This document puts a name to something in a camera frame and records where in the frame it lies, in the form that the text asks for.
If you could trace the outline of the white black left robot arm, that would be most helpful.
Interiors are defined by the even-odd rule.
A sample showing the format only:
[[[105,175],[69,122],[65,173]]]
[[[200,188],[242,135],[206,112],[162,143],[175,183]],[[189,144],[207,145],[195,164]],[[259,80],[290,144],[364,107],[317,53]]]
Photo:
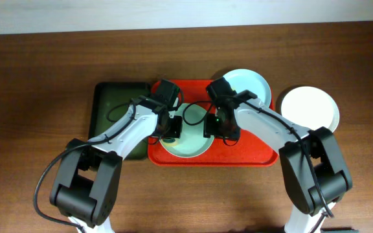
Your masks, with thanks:
[[[111,232],[109,214],[115,204],[123,160],[147,137],[180,135],[180,117],[171,116],[183,103],[180,87],[161,80],[155,92],[131,99],[127,112],[105,132],[83,142],[73,139],[54,162],[59,163],[50,203],[79,232]]]

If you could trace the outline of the white plate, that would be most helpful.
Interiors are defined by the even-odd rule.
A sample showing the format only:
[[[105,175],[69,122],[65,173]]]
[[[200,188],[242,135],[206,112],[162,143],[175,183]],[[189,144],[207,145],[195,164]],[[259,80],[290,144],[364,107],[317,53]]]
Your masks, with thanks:
[[[311,86],[300,86],[287,92],[279,109],[284,118],[312,130],[326,127],[334,132],[340,121],[335,100],[322,89]]]

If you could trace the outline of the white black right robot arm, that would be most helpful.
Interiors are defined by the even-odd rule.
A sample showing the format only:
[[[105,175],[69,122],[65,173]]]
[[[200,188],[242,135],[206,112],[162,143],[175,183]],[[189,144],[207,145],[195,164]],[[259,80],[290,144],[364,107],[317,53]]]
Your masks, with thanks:
[[[204,134],[237,141],[248,131],[280,157],[284,186],[293,203],[284,232],[321,232],[331,209],[352,186],[352,176],[334,134],[291,122],[256,94],[232,89],[225,78],[206,87],[214,114],[205,115]]]

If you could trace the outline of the light green plate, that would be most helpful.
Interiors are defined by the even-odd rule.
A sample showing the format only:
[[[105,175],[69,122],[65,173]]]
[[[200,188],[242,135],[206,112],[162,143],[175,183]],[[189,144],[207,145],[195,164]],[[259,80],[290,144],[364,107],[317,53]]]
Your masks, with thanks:
[[[185,103],[182,104],[181,107],[175,112],[175,116],[183,116],[183,110],[189,104]],[[186,113],[187,121],[194,123],[198,120],[201,120],[207,110],[198,106],[192,105],[190,106]],[[206,138],[203,136],[203,126],[204,123],[201,122],[196,126],[189,126],[188,124],[183,121],[181,135],[178,138],[178,143],[175,146],[167,146],[162,144],[163,148],[169,152],[170,154],[181,157],[181,158],[192,158],[201,155],[202,153],[206,152],[214,141],[214,137]]]

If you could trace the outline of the yellow green sponge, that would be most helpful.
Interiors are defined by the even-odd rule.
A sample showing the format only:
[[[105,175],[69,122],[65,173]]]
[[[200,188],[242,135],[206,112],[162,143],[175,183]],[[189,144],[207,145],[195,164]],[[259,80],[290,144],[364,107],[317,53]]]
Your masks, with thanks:
[[[177,138],[164,138],[161,139],[162,144],[167,145],[167,146],[175,146],[178,143]]]

